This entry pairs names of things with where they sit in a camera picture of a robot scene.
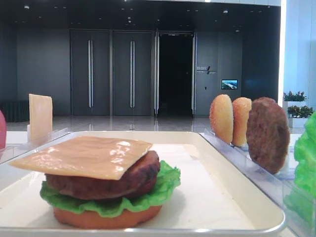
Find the orange cheese slice front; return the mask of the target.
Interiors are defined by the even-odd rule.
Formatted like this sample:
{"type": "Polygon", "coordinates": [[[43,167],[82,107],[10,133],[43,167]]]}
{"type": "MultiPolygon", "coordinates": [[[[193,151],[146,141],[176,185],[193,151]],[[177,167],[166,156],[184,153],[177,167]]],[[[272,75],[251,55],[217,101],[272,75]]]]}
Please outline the orange cheese slice front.
{"type": "Polygon", "coordinates": [[[151,147],[141,140],[78,136],[10,165],[51,175],[119,180],[151,147]]]}

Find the orange cheese slice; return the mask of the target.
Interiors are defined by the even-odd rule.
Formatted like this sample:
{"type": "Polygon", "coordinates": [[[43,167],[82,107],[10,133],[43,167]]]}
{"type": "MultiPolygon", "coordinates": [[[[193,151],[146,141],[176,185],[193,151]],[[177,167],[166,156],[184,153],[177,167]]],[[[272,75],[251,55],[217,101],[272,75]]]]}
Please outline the orange cheese slice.
{"type": "Polygon", "coordinates": [[[51,175],[119,180],[151,147],[141,140],[78,136],[10,165],[51,175]]]}
{"type": "Polygon", "coordinates": [[[52,131],[52,98],[29,94],[30,140],[35,141],[52,131]]]}

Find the green lettuce on tray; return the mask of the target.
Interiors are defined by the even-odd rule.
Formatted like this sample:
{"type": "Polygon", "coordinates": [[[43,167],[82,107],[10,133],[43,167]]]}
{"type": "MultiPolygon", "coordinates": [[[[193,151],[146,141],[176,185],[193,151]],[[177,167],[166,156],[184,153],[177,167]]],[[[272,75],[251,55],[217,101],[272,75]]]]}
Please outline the green lettuce on tray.
{"type": "Polygon", "coordinates": [[[180,186],[181,171],[171,167],[165,161],[160,162],[160,172],[154,188],[147,194],[136,198],[119,198],[118,200],[81,200],[63,195],[50,188],[46,181],[42,182],[40,197],[53,207],[82,214],[86,211],[98,213],[101,217],[114,218],[124,210],[141,212],[153,206],[160,206],[170,200],[173,191],[180,186]]]}

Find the upright brown meat patty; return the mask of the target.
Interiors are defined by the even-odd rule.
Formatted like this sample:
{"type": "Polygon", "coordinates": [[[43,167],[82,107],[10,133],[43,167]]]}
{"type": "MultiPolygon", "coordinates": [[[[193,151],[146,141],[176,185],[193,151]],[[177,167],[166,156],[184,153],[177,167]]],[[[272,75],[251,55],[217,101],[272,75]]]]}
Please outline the upright brown meat patty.
{"type": "Polygon", "coordinates": [[[246,138],[252,161],[271,174],[282,169],[290,133],[287,114],[274,99],[261,97],[252,101],[246,138]]]}

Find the orange cheese slice back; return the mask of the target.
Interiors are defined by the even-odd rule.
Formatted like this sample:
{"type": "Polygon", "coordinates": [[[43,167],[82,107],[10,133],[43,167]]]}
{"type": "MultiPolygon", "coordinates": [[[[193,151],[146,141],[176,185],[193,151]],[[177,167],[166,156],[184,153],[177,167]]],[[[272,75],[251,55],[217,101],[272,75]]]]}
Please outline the orange cheese slice back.
{"type": "Polygon", "coordinates": [[[52,131],[52,98],[29,94],[30,140],[35,141],[52,131]]]}

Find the upright green lettuce leaf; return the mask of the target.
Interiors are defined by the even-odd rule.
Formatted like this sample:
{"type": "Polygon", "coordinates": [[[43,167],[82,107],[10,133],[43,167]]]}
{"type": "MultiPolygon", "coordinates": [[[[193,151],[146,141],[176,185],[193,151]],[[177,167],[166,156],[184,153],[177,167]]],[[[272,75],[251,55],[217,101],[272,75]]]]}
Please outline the upright green lettuce leaf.
{"type": "Polygon", "coordinates": [[[299,163],[295,170],[295,184],[316,197],[316,118],[305,123],[304,134],[295,142],[294,158],[299,163]]]}

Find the red tomato slice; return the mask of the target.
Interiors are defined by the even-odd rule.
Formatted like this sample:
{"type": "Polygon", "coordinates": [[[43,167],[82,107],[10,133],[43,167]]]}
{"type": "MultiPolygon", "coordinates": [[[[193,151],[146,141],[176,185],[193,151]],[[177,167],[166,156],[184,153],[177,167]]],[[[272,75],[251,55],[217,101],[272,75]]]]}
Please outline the red tomato slice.
{"type": "Polygon", "coordinates": [[[2,111],[0,111],[0,149],[4,149],[6,146],[6,133],[7,127],[5,117],[2,111]]]}

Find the brown patty on tray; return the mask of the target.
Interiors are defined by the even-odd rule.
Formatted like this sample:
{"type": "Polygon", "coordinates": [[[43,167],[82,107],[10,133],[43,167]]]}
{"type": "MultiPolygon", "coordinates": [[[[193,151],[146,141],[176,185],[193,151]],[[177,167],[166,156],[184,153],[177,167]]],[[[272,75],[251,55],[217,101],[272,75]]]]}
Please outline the brown patty on tray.
{"type": "Polygon", "coordinates": [[[119,180],[46,174],[46,181],[57,192],[83,200],[135,198],[154,188],[159,171],[158,154],[148,151],[119,180]]]}

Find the upright bun slice back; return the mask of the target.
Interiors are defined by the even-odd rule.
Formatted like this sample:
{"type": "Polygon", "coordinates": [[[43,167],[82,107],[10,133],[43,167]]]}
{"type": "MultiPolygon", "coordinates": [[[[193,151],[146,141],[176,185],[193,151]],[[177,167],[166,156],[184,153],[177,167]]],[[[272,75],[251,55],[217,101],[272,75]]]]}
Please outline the upright bun slice back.
{"type": "Polygon", "coordinates": [[[214,98],[210,106],[210,124],[215,135],[230,144],[233,140],[233,105],[227,94],[220,94],[214,98]]]}

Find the upright bun slice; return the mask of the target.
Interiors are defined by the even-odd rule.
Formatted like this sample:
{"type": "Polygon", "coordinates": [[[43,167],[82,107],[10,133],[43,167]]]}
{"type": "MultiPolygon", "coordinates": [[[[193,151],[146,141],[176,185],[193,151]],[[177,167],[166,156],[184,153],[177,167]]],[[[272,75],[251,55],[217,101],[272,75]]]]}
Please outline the upright bun slice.
{"type": "Polygon", "coordinates": [[[241,147],[247,142],[246,131],[251,99],[240,97],[233,101],[234,128],[232,144],[241,147]]]}
{"type": "Polygon", "coordinates": [[[215,135],[230,144],[233,140],[233,105],[227,94],[220,94],[214,98],[210,106],[210,124],[215,135]]]}

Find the dark double door middle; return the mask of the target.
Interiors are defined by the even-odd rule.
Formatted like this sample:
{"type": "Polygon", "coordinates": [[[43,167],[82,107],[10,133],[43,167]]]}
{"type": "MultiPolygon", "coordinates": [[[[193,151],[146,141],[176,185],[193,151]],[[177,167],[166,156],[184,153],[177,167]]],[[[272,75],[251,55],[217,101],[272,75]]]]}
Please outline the dark double door middle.
{"type": "Polygon", "coordinates": [[[114,115],[151,115],[151,34],[114,32],[114,115]]]}

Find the dark double door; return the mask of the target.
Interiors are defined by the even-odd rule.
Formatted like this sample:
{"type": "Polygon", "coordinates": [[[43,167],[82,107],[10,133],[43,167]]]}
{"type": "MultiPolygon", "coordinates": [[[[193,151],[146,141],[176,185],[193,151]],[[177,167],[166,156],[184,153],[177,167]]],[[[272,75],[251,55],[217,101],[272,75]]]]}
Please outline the dark double door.
{"type": "Polygon", "coordinates": [[[151,115],[151,34],[114,32],[114,115],[151,115]]]}
{"type": "Polygon", "coordinates": [[[110,114],[109,43],[107,31],[71,31],[73,115],[110,114]]]}

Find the upright bun slice front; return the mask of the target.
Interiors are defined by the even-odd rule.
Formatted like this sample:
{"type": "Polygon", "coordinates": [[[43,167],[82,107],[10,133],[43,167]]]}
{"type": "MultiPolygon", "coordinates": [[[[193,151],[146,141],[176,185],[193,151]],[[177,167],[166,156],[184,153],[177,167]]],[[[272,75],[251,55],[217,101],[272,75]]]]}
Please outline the upright bun slice front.
{"type": "Polygon", "coordinates": [[[247,142],[246,131],[251,99],[240,97],[233,101],[234,128],[232,144],[241,147],[247,142]]]}

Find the cream metal tray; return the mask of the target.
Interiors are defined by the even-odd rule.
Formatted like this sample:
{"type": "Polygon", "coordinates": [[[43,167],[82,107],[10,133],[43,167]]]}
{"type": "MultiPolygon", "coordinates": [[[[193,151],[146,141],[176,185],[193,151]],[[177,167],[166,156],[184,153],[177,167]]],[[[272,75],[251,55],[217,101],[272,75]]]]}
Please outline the cream metal tray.
{"type": "Polygon", "coordinates": [[[181,171],[181,184],[160,213],[138,228],[80,230],[62,225],[40,198],[44,175],[23,172],[0,193],[3,237],[276,237],[282,208],[207,140],[194,132],[85,131],[86,136],[153,143],[161,160],[181,171]]]}

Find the dark double door left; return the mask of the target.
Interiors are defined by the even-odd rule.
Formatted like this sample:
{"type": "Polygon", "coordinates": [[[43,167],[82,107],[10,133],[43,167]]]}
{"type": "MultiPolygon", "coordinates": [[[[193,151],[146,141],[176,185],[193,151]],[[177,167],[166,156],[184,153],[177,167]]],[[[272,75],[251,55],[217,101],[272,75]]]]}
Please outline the dark double door left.
{"type": "Polygon", "coordinates": [[[71,31],[73,115],[110,114],[109,43],[107,31],[71,31]]]}

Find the bottom bun on tray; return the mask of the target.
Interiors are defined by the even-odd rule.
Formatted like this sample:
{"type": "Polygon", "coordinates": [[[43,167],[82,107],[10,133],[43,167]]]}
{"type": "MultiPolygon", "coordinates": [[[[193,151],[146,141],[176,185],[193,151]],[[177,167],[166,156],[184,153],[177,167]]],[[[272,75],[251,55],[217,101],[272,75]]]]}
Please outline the bottom bun on tray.
{"type": "Polygon", "coordinates": [[[53,213],[57,221],[81,229],[123,229],[135,227],[138,224],[147,222],[156,217],[162,206],[151,206],[141,212],[131,212],[124,210],[117,217],[101,217],[95,211],[85,211],[82,214],[75,214],[70,211],[62,210],[57,207],[53,213]]]}

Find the planter with red flowers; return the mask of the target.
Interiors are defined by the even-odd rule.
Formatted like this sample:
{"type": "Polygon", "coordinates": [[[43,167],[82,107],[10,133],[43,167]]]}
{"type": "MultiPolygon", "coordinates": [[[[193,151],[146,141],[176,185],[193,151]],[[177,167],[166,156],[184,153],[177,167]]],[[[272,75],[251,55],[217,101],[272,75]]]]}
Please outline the planter with red flowers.
{"type": "Polygon", "coordinates": [[[303,91],[284,92],[283,108],[287,113],[290,128],[303,128],[314,113],[313,108],[307,105],[307,97],[303,91]]]}

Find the wall monitor screen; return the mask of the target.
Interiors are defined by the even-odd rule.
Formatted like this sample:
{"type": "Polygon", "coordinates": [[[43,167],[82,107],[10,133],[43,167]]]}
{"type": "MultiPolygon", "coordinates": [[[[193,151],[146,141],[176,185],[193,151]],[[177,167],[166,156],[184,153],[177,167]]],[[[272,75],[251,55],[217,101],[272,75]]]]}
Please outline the wall monitor screen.
{"type": "Polygon", "coordinates": [[[221,89],[222,90],[236,90],[238,86],[238,81],[236,79],[222,79],[221,89]]]}

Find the clear front stop rail left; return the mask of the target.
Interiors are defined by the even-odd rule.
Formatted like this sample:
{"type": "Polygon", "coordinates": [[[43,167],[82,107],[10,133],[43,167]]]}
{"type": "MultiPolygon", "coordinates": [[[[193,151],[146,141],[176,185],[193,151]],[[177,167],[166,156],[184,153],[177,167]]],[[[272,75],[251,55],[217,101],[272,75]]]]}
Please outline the clear front stop rail left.
{"type": "Polygon", "coordinates": [[[42,145],[56,140],[69,133],[68,128],[63,128],[61,130],[55,130],[48,135],[39,138],[34,141],[28,141],[26,143],[9,143],[5,148],[0,150],[0,163],[6,163],[14,158],[34,150],[42,145]]]}

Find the clear stop rail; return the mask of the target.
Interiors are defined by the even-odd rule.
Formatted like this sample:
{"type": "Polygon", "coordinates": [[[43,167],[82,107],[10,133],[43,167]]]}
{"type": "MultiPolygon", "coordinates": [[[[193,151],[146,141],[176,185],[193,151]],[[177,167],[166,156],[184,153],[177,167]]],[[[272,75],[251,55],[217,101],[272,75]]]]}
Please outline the clear stop rail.
{"type": "Polygon", "coordinates": [[[14,158],[34,150],[42,145],[56,140],[69,133],[68,128],[63,128],[61,130],[55,130],[48,135],[39,138],[34,141],[28,141],[26,143],[9,143],[5,148],[0,150],[0,163],[6,163],[14,158]]]}
{"type": "Polygon", "coordinates": [[[296,236],[314,237],[316,199],[294,184],[295,169],[298,166],[298,162],[294,159],[294,142],[300,136],[300,134],[290,135],[285,165],[279,173],[272,175],[250,159],[248,146],[238,148],[228,145],[217,138],[211,129],[204,130],[204,137],[208,142],[283,208],[288,218],[288,227],[296,236]]]}

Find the clear front stop rail right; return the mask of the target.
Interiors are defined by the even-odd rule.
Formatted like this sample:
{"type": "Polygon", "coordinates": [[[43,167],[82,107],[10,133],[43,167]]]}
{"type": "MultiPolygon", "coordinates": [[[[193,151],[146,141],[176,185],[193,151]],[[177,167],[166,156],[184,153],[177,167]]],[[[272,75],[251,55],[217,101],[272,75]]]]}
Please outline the clear front stop rail right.
{"type": "Polygon", "coordinates": [[[298,166],[298,162],[294,159],[294,142],[300,136],[300,134],[290,135],[285,165],[279,173],[272,175],[250,159],[248,146],[238,148],[228,145],[217,138],[211,129],[204,130],[204,137],[208,142],[283,208],[288,218],[288,227],[296,236],[314,237],[316,199],[294,184],[295,169],[298,166]]]}

